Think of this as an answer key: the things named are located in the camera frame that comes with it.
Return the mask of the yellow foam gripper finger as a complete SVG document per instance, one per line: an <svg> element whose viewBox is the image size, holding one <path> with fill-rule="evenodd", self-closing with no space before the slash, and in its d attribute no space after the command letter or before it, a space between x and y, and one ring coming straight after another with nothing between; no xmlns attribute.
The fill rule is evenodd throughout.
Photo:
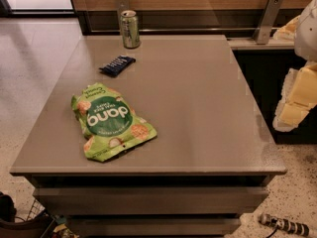
<svg viewBox="0 0 317 238"><path fill-rule="evenodd" d="M273 34L273 38L275 40L293 41L296 29L297 29L299 18L300 18L300 16L296 16L295 18L290 20L288 23L286 23L284 26L279 28Z"/></svg>
<svg viewBox="0 0 317 238"><path fill-rule="evenodd" d="M317 105L317 63L308 62L300 70L291 68L286 75L272 126L279 132L290 132Z"/></svg>

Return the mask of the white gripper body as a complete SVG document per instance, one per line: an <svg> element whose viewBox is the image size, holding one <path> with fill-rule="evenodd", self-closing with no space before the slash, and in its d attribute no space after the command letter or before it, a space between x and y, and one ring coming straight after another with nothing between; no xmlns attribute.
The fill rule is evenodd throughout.
<svg viewBox="0 0 317 238"><path fill-rule="evenodd" d="M307 61L317 61L317 0L311 0L298 19L294 50Z"/></svg>

